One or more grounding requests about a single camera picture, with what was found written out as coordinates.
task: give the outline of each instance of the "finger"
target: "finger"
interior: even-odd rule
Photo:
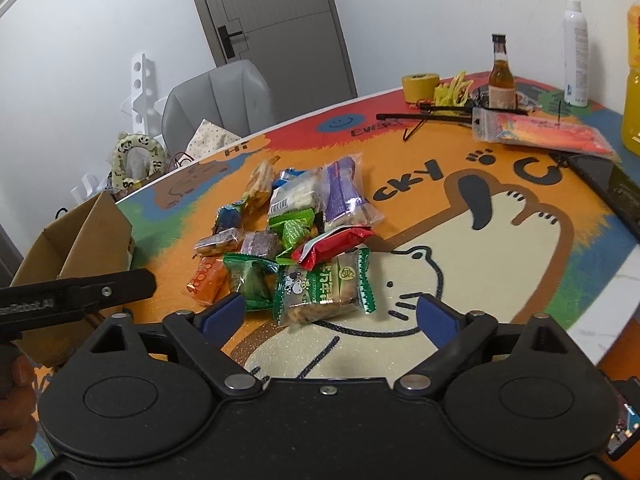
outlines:
[[[12,430],[27,423],[36,409],[36,392],[31,386],[14,386],[5,400],[0,400],[0,428]]]
[[[35,437],[36,421],[32,416],[21,428],[5,431],[0,435],[0,462],[20,460],[31,449]]]
[[[16,386],[29,386],[36,378],[36,373],[29,360],[21,355],[11,363],[11,374]]]
[[[0,462],[0,467],[13,478],[28,478],[36,465],[36,452],[33,447],[25,456],[13,462]]]

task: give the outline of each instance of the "chair backrest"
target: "chair backrest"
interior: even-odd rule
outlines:
[[[271,91],[251,61],[242,59],[179,84],[162,114],[162,136],[183,152],[203,119],[246,137],[277,123]]]

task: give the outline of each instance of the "yellow bottle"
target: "yellow bottle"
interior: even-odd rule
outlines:
[[[626,80],[625,114],[622,118],[622,143],[640,156],[640,0],[626,15],[629,40],[629,77]]]

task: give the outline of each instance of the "cardboard box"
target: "cardboard box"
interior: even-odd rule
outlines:
[[[100,193],[45,227],[16,273],[12,286],[82,278],[129,269],[131,224],[113,197]],[[120,307],[105,309],[106,317]],[[33,361],[47,367],[63,364],[94,330],[84,319],[29,330],[16,344]]]

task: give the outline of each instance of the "door handle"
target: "door handle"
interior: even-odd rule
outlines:
[[[226,25],[222,25],[222,27],[218,27],[218,34],[220,35],[222,47],[225,49],[226,58],[231,59],[232,57],[236,57],[234,46],[231,44],[231,38],[234,36],[240,36],[241,34],[244,34],[244,32],[242,30],[238,30],[237,32],[229,34],[226,30]]]

